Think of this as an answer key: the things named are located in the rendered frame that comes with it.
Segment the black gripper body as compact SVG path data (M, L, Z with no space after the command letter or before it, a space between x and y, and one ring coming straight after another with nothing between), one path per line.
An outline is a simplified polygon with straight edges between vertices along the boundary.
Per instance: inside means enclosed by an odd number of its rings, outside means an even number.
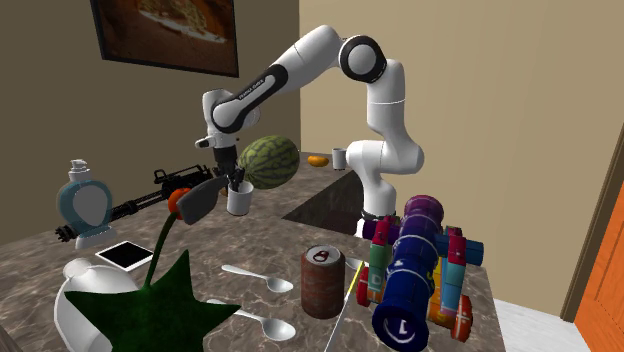
M216 176L231 176L237 167L237 149L235 147L214 148L213 155L217 166L213 168Z

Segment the white cup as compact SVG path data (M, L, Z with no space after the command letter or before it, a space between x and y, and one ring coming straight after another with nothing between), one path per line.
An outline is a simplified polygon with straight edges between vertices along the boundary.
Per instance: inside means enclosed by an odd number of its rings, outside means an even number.
M237 191L229 185L227 211L234 216L246 215L250 210L253 190L253 184L245 180L239 184Z

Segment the striped green watermelon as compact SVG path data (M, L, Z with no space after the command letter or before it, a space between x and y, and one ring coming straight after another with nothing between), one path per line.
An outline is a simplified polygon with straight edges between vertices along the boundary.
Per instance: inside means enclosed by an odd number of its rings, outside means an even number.
M245 180L257 189L268 190L287 183L297 173L300 154L290 139L265 136L240 153L238 165L245 170Z

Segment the grey flat wedge-shaped object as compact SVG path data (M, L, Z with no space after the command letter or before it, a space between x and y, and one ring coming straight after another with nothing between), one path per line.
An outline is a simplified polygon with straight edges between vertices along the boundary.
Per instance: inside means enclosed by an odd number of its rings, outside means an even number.
M188 225L193 225L209 214L217 203L219 191L228 183L226 176L220 176L206 180L184 194L176 202L182 220Z

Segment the black toy machine gun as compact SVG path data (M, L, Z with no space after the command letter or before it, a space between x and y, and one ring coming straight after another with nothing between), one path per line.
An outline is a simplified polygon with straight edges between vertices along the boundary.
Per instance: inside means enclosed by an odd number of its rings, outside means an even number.
M135 214L161 201L168 200L171 194L177 189L194 188L202 182L220 175L221 172L218 167L209 169L206 165L199 164L171 173L166 173L164 169L157 169L154 171L154 183L159 185L160 189L112 207L107 212L104 218L104 224L101 225L100 228L103 229L104 226L107 226L112 221ZM60 241L69 242L91 229L95 229L95 226L88 225L83 220L68 220L67 224L55 229L55 234Z

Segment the white tablet with black screen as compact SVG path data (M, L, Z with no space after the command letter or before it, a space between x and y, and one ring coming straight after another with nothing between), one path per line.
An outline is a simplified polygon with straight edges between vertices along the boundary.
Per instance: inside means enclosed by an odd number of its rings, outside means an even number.
M96 252L100 259L130 272L138 267L149 263L153 258L153 252L130 241L123 241L104 250Z

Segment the red-brown drinks can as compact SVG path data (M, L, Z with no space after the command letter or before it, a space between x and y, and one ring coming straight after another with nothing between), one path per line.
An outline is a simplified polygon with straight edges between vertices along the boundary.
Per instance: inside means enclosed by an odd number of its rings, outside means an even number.
M317 244L301 255L301 306L311 317L331 319L343 308L345 256L332 245Z

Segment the blue white soap dispenser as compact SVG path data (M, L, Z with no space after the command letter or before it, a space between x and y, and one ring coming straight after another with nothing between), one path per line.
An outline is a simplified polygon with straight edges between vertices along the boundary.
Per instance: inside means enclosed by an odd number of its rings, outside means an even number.
M57 234L62 241L75 238L75 248L81 250L104 244L117 232L109 225L112 196L108 187L92 178L85 160L74 159L71 164L69 182L57 194L57 210L67 221Z

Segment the green star-shaped plant figure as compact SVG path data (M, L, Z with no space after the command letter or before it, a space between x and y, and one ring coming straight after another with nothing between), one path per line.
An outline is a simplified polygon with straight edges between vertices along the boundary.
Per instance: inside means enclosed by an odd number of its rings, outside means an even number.
M190 190L175 190L170 215L160 232L141 289L93 296L89 320L111 342L113 352L204 352L204 337L237 310L235 304L211 304L193 293L189 252L153 281L161 250L174 222L182 217L176 202Z

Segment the yellow pencil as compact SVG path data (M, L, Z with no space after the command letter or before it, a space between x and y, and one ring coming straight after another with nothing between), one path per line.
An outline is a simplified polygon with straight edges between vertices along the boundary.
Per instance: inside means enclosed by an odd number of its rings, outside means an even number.
M361 268L358 269L358 270L355 270L355 274L353 275L353 278L351 280L349 289L347 290L347 293L345 294L345 297L344 297L344 300L343 300L343 308L342 308L340 314L337 317L336 323L334 325L334 328L332 330L330 338L329 338L329 340L327 342L327 345L326 345L326 347L325 347L323 352L332 352L333 351L333 344L334 344L336 338L339 336L340 327L341 327L342 322L344 321L345 313L347 311L347 307L348 307L349 302L351 300L351 294L357 288L357 284L359 282L359 275L360 275L361 270L364 267L365 267L365 263L363 262Z

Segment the white round jug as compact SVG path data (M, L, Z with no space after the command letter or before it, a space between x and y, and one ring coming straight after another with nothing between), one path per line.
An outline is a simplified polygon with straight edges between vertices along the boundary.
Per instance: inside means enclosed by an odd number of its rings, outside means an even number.
M54 304L54 322L69 352L113 352L111 342L89 320L93 296L138 289L125 271L77 258L63 268L65 281Z

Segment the colourful toy cannon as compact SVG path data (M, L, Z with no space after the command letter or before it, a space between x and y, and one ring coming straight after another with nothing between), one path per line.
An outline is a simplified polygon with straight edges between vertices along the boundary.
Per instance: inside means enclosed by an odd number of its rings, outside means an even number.
M378 338L398 352L421 352L428 344L428 322L468 339L470 298L462 293L466 266L479 266L484 245L466 239L462 229L442 225L441 203L416 195L404 216L366 219L362 236L370 241L369 261L359 269L357 302L374 303L372 327Z

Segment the orange door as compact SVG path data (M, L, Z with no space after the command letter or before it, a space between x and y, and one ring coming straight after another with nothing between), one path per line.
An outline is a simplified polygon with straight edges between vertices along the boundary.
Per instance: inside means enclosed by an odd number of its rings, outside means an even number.
M590 352L624 352L624 124L560 317Z

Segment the dark framed wall picture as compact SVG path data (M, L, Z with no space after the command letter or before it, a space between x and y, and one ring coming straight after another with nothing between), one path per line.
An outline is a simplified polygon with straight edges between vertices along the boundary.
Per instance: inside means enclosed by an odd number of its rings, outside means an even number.
M239 75L233 0L90 0L103 59Z

